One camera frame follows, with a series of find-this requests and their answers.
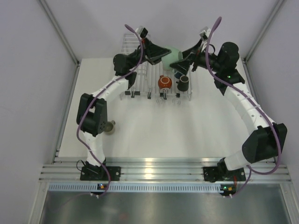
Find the teal mug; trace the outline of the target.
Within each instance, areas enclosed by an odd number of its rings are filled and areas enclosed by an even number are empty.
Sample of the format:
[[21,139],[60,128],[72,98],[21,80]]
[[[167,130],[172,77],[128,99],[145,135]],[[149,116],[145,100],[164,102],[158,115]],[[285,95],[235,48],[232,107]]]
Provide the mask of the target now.
[[165,48],[169,49],[171,51],[171,53],[162,57],[162,67],[163,67],[163,70],[172,70],[172,68],[170,67],[170,64],[174,63],[176,61],[182,60],[183,54],[179,49],[174,48],[172,46],[166,45]]

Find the grey-green small cup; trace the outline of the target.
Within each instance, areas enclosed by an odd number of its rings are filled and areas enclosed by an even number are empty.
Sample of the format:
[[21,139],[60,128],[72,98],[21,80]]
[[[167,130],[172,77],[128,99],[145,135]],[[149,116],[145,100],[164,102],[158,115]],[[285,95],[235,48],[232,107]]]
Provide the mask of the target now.
[[112,135],[115,132],[115,125],[116,122],[114,120],[108,121],[105,126],[105,134],[106,135]]

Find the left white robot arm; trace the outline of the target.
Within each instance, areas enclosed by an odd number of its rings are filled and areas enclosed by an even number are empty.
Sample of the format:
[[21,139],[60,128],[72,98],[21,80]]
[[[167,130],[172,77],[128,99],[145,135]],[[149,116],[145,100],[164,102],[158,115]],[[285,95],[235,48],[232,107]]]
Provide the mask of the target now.
[[153,44],[142,38],[139,46],[130,54],[117,54],[113,58],[115,76],[104,87],[92,94],[84,93],[79,102],[76,122],[77,133],[82,132],[81,141],[87,148],[87,159],[81,169],[80,180],[110,180],[103,150],[103,132],[107,120],[107,104],[121,93],[130,89],[136,80],[138,66],[144,62],[155,65],[170,54],[171,50]]

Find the dark blue mug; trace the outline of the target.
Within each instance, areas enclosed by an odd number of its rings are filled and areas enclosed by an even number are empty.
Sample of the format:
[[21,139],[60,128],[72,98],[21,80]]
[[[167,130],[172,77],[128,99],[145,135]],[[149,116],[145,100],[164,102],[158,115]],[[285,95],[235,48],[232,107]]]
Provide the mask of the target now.
[[181,73],[181,72],[179,72],[179,71],[176,71],[176,72],[174,73],[174,77],[175,77],[176,79],[180,79],[181,76],[184,76],[184,74]]

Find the brown mug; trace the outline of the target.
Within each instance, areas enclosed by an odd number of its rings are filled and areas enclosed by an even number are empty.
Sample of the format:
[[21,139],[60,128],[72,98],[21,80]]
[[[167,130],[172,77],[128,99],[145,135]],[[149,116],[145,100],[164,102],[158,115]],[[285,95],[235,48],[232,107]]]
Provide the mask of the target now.
[[183,75],[179,78],[177,83],[177,89],[179,91],[185,92],[189,89],[189,77],[187,75]]

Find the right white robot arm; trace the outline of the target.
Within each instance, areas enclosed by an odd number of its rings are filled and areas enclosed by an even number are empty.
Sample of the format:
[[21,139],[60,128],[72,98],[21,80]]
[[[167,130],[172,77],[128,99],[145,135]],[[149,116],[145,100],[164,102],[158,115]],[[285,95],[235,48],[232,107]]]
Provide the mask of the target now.
[[239,48],[235,43],[224,43],[217,55],[206,52],[207,43],[200,40],[182,53],[183,58],[170,64],[175,71],[185,76],[188,70],[198,67],[212,72],[214,84],[233,105],[244,122],[249,136],[242,148],[225,158],[217,166],[204,168],[205,181],[230,180],[243,167],[272,157],[281,159],[286,139],[285,124],[277,124],[262,110],[249,92],[244,78],[236,69]]

